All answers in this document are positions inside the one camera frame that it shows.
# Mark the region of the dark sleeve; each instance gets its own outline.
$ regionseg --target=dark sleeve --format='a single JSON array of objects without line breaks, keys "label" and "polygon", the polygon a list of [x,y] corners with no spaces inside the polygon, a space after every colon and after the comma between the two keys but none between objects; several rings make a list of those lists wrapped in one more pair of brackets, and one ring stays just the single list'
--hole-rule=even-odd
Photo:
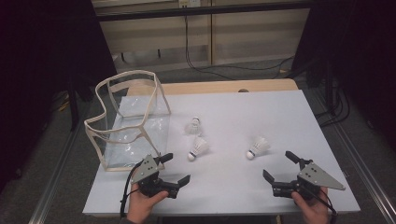
[{"label": "dark sleeve", "polygon": [[120,224],[136,224],[136,223],[134,223],[134,222],[132,222],[132,221],[126,219],[126,217],[123,217],[123,218],[121,219]]}]

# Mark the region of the white table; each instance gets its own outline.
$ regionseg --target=white table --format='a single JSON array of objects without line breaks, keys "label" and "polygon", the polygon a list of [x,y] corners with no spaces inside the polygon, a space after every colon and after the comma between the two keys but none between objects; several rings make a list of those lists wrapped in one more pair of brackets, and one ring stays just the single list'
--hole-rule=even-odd
[{"label": "white table", "polygon": [[[302,91],[259,91],[167,95],[172,109],[167,152],[174,158],[160,171],[164,181],[191,175],[176,199],[158,203],[154,216],[279,215],[299,212],[292,199],[276,198],[262,177],[266,169],[276,181],[296,179],[299,166],[285,157],[287,150],[322,169],[346,186],[329,190],[339,213],[360,208],[323,136]],[[209,151],[187,160],[192,138],[185,125],[199,117]],[[271,145],[268,153],[249,161],[245,153],[257,135]],[[127,172],[105,172],[99,167],[83,213],[96,217],[120,212]]]}]

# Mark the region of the badminton shuttlecock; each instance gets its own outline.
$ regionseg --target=badminton shuttlecock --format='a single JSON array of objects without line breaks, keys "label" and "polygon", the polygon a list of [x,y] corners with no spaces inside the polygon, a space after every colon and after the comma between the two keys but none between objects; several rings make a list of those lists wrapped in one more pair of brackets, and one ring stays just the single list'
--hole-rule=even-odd
[{"label": "badminton shuttlecock", "polygon": [[270,145],[268,141],[263,137],[256,137],[253,145],[247,152],[247,158],[253,160],[254,157],[262,155]]},{"label": "badminton shuttlecock", "polygon": [[188,155],[189,161],[195,160],[195,158],[199,154],[202,154],[203,152],[207,151],[208,149],[209,149],[209,144],[202,137],[196,137],[194,140],[193,149],[192,149],[192,151],[189,152],[189,155]]},{"label": "badminton shuttlecock", "polygon": [[193,134],[193,135],[199,135],[201,134],[201,121],[197,118],[194,117],[191,121],[191,123],[189,123],[186,126],[186,134]]}]

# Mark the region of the clear plastic container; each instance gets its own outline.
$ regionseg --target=clear plastic container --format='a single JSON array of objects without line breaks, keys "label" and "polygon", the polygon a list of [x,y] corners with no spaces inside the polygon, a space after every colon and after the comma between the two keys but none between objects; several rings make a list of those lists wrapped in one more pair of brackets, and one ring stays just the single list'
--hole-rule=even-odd
[{"label": "clear plastic container", "polygon": [[171,110],[157,76],[135,70],[100,82],[100,115],[84,121],[106,171],[131,170],[148,154],[166,153]]}]

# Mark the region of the wire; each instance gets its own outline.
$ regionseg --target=wire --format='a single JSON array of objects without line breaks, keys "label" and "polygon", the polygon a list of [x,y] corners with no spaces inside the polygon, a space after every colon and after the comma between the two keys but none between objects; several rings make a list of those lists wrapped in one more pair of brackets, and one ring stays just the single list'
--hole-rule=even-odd
[{"label": "wire", "polygon": [[132,168],[131,172],[128,174],[128,177],[126,178],[126,183],[125,183],[124,192],[123,192],[123,195],[122,195],[122,199],[121,199],[121,201],[120,201],[120,202],[121,202],[121,206],[120,206],[120,218],[126,217],[126,215],[125,215],[125,204],[126,204],[126,200],[128,199],[128,196],[129,196],[131,193],[137,191],[137,189],[136,189],[136,190],[131,191],[130,193],[127,193],[127,192],[128,192],[129,182],[131,181],[132,174],[133,174],[134,171],[137,169],[137,167],[139,167],[139,166],[142,164],[142,162],[143,162],[143,161],[140,161],[139,163],[137,163],[137,164],[134,166],[134,168]]},{"label": "wire", "polygon": [[129,196],[129,195],[131,195],[132,193],[135,193],[135,192],[137,192],[138,190],[140,190],[140,189],[135,189],[135,190],[132,190],[131,192],[129,192],[126,196]]},{"label": "wire", "polygon": [[350,104],[349,104],[349,100],[348,100],[348,98],[347,98],[345,92],[344,92],[343,95],[344,95],[344,98],[345,98],[345,100],[346,100],[346,114],[345,114],[341,119],[338,119],[338,117],[340,117],[341,114],[343,113],[343,107],[341,107],[340,112],[339,112],[334,118],[329,119],[329,120],[327,120],[327,121],[321,123],[321,124],[319,125],[320,128],[323,128],[323,127],[332,125],[332,124],[334,124],[334,123],[342,122],[342,121],[346,120],[346,119],[349,117],[349,114],[350,114]]},{"label": "wire", "polygon": [[334,224],[335,221],[337,220],[337,212],[335,211],[335,209],[332,207],[332,202],[330,201],[329,196],[323,191],[321,190],[321,192],[326,196],[327,200],[329,200],[329,203],[326,203],[325,201],[323,201],[323,199],[319,198],[318,195],[314,194],[311,190],[307,189],[306,187],[304,187],[304,185],[301,185],[301,189],[304,189],[307,193],[309,193],[312,197],[314,197],[316,200],[318,200],[320,203],[323,203],[326,207],[328,207],[330,210],[332,210],[332,218],[330,220],[331,224]]},{"label": "wire", "polygon": [[322,113],[318,113],[315,115],[315,117],[317,119],[319,119],[320,117],[322,117],[323,115],[326,115],[328,113],[332,113],[335,110],[338,109],[338,106],[341,104],[341,98],[339,97],[339,87],[337,88],[337,92],[335,94],[335,105],[333,105],[331,108],[328,108],[326,111],[322,112]]},{"label": "wire", "polygon": [[270,67],[265,67],[265,68],[249,68],[249,67],[235,66],[235,65],[214,65],[214,66],[207,66],[207,67],[197,68],[197,67],[195,67],[192,64],[191,59],[190,59],[190,52],[189,52],[189,21],[188,21],[187,16],[184,17],[184,22],[186,24],[186,61],[187,61],[187,64],[189,65],[190,68],[192,68],[192,69],[194,69],[194,70],[196,70],[198,72],[201,72],[201,73],[213,74],[213,75],[216,75],[216,76],[219,76],[219,77],[224,77],[224,78],[227,78],[227,79],[230,79],[230,80],[235,80],[235,79],[233,79],[231,77],[226,77],[226,76],[224,76],[222,74],[219,74],[219,73],[208,72],[208,71],[204,71],[204,70],[212,69],[212,68],[236,68],[236,69],[246,69],[246,70],[251,70],[251,71],[265,71],[265,70],[278,68],[278,71],[277,71],[276,75],[274,77],[272,77],[272,79],[274,79],[274,78],[279,76],[280,68],[281,68],[282,64],[294,58],[294,55],[290,56],[289,58],[284,59],[282,62],[280,62],[277,65],[270,66]]},{"label": "wire", "polygon": [[216,75],[219,77],[224,77],[226,79],[235,80],[233,78],[226,77],[222,74],[218,74],[218,73],[214,73],[214,72],[206,72],[206,71],[202,71],[201,69],[194,67],[194,65],[191,63],[190,53],[189,53],[189,21],[187,19],[187,16],[184,17],[184,22],[186,23],[186,60],[187,60],[187,64],[189,65],[189,67],[198,71],[198,72],[201,72],[201,73],[213,74],[213,75]]}]

